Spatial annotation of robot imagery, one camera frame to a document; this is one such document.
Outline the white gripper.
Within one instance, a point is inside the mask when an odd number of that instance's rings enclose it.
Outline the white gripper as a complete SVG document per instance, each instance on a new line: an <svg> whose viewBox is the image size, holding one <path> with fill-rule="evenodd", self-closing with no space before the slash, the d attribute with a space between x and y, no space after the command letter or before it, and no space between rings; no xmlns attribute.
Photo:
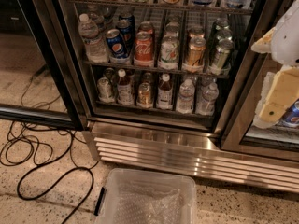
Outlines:
<svg viewBox="0 0 299 224"><path fill-rule="evenodd" d="M299 98L299 0L263 37L254 42L251 50L271 53L282 68L268 72L263 80L261 99L257 104L258 124L277 124L288 108Z"/></svg>

